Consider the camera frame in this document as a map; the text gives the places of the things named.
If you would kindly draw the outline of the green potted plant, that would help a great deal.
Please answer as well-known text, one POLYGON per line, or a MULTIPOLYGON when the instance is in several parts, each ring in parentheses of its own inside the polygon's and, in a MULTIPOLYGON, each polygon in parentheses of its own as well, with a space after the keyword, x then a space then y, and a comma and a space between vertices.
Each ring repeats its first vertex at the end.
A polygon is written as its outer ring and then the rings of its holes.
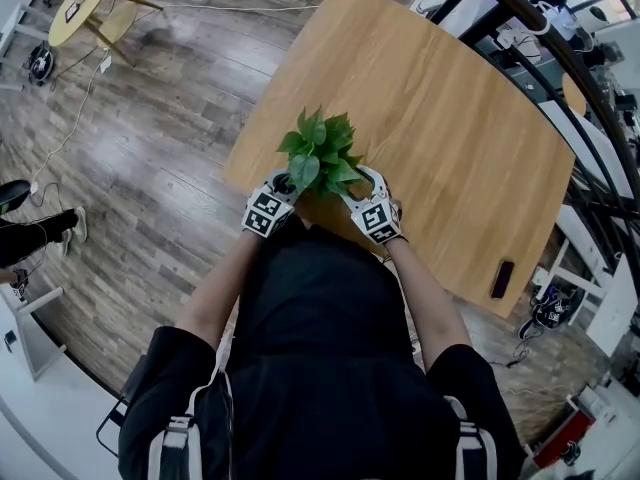
POLYGON ((364 179, 358 171, 362 156, 351 154, 356 128, 347 113, 325 117, 321 106, 312 114, 303 108, 296 125, 277 151, 287 154, 287 183, 299 195, 346 195, 349 185, 364 179))

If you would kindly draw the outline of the person's left forearm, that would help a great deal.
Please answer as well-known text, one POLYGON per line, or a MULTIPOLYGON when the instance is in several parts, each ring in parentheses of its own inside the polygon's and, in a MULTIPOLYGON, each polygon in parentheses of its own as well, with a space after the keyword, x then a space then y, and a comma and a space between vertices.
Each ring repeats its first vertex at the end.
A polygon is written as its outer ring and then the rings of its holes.
POLYGON ((264 239, 259 235, 243 231, 194 290, 178 316, 176 327, 216 349, 263 243, 264 239))

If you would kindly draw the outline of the black patterned device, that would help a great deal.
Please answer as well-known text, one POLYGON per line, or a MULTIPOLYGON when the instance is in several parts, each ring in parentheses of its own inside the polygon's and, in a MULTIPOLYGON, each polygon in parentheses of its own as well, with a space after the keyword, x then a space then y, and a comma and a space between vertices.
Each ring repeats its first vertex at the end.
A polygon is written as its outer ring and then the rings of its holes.
POLYGON ((28 80, 32 84, 42 86, 50 77, 55 67, 55 56, 46 42, 36 46, 27 61, 28 80))
POLYGON ((572 297, 562 292, 544 295, 542 299, 535 296, 530 300, 531 315, 521 326, 518 338, 524 340, 533 328, 553 330, 571 318, 572 297))

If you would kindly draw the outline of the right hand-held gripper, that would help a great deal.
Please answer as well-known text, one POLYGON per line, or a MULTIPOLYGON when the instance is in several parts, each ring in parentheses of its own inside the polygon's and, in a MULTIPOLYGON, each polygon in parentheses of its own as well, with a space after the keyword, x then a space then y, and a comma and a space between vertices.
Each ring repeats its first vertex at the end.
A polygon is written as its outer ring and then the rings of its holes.
POLYGON ((388 198, 388 185, 385 178, 377 171, 367 167, 358 166, 356 171, 370 182, 371 194, 367 197, 366 204, 354 199, 347 192, 340 198, 352 213, 351 218, 361 233, 376 245, 402 236, 401 226, 397 227, 393 221, 392 209, 388 198))

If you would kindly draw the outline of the person's right forearm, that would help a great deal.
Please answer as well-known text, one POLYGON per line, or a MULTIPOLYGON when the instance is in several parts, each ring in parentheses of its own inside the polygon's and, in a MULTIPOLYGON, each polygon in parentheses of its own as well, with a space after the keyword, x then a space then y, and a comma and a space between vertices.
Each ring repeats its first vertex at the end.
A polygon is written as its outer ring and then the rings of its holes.
POLYGON ((449 294, 403 238, 385 243, 414 322, 426 369, 454 345, 471 346, 461 314, 449 294))

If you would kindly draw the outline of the red cabinet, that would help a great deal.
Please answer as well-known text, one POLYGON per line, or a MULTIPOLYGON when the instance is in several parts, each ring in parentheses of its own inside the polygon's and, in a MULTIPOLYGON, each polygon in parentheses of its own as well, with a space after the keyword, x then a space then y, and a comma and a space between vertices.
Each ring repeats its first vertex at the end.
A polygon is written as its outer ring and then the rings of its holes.
POLYGON ((583 410, 572 411, 555 425, 545 437, 533 447, 533 461, 543 469, 561 458, 571 443, 578 443, 593 425, 595 419, 583 410))

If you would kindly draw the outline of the black smartphone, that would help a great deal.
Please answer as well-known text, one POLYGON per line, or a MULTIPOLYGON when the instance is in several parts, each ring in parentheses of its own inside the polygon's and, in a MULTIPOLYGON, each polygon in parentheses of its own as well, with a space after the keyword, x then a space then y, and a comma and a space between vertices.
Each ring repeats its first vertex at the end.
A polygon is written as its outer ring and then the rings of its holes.
POLYGON ((490 290, 490 298, 493 300, 502 299, 509 286, 511 276, 514 270, 514 262, 511 260, 503 260, 496 272, 493 284, 490 290))

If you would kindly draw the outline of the long white desk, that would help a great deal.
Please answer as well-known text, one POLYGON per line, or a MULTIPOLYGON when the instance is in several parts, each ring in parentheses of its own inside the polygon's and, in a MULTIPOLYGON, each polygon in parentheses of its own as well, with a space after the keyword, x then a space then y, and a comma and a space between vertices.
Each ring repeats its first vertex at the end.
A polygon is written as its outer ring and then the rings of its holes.
MULTIPOLYGON (((538 104, 541 111, 547 116, 547 118, 554 124, 559 133, 564 137, 565 141, 574 151, 576 158, 579 159, 582 164, 590 171, 590 173, 596 177, 603 184, 606 183, 606 179, 600 167, 587 147, 583 138, 579 135, 574 125, 570 122, 569 118, 564 114, 561 108, 554 101, 547 101, 538 104)), ((583 127, 586 134, 591 139, 595 149, 600 155, 604 166, 606 167, 612 181, 616 186, 618 193, 625 198, 632 197, 632 191, 626 175, 624 174, 622 165, 618 156, 613 148, 613 145, 609 141, 608 137, 604 135, 599 129, 591 124, 584 117, 578 115, 573 111, 577 121, 583 127)))

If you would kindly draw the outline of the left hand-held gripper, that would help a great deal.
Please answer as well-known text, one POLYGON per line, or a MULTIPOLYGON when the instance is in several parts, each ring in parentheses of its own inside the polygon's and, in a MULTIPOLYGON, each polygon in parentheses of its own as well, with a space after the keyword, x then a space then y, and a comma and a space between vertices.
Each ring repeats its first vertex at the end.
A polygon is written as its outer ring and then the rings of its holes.
POLYGON ((280 229, 293 214, 294 206, 301 193, 291 187, 288 196, 276 194, 272 189, 273 177, 286 169, 275 169, 267 175, 259 188, 255 189, 247 201, 242 218, 242 227, 263 238, 268 238, 280 229))

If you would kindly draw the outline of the round yellow side table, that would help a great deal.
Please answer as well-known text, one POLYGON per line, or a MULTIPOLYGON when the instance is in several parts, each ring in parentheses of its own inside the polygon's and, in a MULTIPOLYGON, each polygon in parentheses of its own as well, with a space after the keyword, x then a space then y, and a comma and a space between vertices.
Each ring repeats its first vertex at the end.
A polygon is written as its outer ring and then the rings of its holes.
POLYGON ((116 45, 133 25, 140 6, 162 11, 163 6, 148 0, 121 0, 108 16, 100 18, 96 10, 103 0, 64 0, 56 12, 48 33, 51 47, 60 47, 82 28, 89 30, 100 48, 107 49, 121 60, 134 64, 116 45))

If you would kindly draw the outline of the person's black clothing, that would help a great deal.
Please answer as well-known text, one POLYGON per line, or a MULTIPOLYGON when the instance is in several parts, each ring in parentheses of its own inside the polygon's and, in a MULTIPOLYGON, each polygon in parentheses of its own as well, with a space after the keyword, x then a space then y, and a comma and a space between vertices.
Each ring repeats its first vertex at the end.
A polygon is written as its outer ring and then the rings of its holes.
POLYGON ((518 480, 491 366, 454 345, 425 368, 393 262, 296 216, 263 239, 216 349, 155 331, 122 480, 518 480))

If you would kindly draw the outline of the white corner desk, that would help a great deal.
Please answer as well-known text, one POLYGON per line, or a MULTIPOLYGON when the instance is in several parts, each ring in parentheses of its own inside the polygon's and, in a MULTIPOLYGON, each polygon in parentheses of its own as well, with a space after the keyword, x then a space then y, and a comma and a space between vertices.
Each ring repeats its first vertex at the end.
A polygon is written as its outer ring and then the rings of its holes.
POLYGON ((0 470, 5 478, 121 480, 115 397, 36 321, 61 296, 28 302, 0 285, 0 470))

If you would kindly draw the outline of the white desk with side panel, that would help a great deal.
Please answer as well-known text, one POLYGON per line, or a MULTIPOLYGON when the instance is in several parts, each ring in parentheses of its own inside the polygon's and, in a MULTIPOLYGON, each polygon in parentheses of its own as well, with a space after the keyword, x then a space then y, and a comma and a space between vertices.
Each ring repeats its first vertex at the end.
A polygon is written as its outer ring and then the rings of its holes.
POLYGON ((586 335, 610 356, 629 330, 638 306, 627 258, 621 253, 615 257, 615 265, 608 267, 595 240, 570 206, 561 207, 556 225, 564 234, 564 241, 552 266, 549 269, 538 267, 534 271, 532 282, 538 287, 535 298, 540 300, 556 279, 583 290, 584 296, 578 308, 586 308, 593 313, 586 335), (581 277, 561 266, 569 247, 576 250, 587 267, 588 277, 581 277))

